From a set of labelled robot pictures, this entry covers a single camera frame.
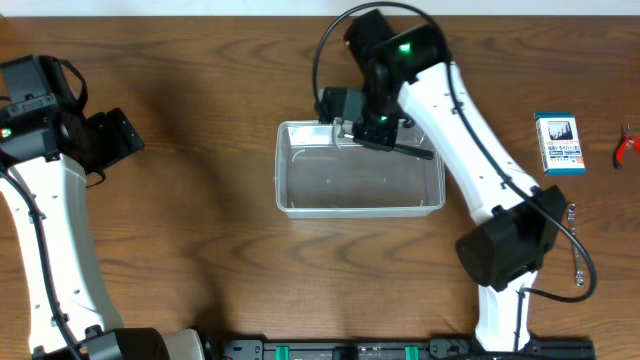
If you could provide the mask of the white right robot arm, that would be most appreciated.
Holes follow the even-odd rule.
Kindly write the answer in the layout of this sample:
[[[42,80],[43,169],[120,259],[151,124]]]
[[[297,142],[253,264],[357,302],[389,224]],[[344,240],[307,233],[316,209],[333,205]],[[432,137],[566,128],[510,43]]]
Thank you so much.
[[[516,352],[529,343],[529,300],[545,255],[563,226],[566,199],[542,189],[506,151],[467,92],[446,37],[432,17],[394,31],[382,3],[347,10],[345,42],[364,77],[361,89],[314,89],[323,123],[347,121],[355,142],[399,149],[406,122],[417,125],[456,181],[475,228],[456,244],[477,283],[475,338],[488,352]]]

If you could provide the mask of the clear plastic container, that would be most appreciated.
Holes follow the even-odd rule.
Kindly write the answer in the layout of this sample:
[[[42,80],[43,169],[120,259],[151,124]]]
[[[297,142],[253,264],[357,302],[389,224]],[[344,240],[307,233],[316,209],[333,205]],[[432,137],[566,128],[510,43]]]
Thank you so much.
[[[350,123],[281,123],[274,182],[276,205],[290,218],[424,217],[446,200],[439,156],[365,148]]]

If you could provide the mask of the small hammer black handle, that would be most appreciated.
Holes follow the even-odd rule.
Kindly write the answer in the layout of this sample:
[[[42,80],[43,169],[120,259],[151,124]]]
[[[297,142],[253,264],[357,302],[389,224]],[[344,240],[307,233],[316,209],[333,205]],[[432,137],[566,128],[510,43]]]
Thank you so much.
[[[331,125],[332,145],[336,149],[339,155],[342,154],[342,150],[341,150],[342,140],[350,140],[351,142],[358,144],[353,141],[352,126],[353,124],[348,125],[348,129],[345,130],[343,119],[337,119]],[[424,160],[432,160],[434,158],[434,152],[431,150],[403,145],[397,142],[395,144],[394,150],[391,152],[397,152],[403,155],[408,155],[408,156],[412,156],[412,157],[416,157]]]

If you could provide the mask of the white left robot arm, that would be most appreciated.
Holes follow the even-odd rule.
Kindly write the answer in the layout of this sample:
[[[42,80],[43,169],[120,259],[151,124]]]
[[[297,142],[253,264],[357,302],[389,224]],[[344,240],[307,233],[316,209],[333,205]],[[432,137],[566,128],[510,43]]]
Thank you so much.
[[[34,359],[211,359],[194,327],[171,334],[127,328],[106,289],[89,226],[91,174],[140,151],[124,112],[86,116],[67,60],[29,55],[5,62],[1,194],[11,211],[26,273],[28,340]]]

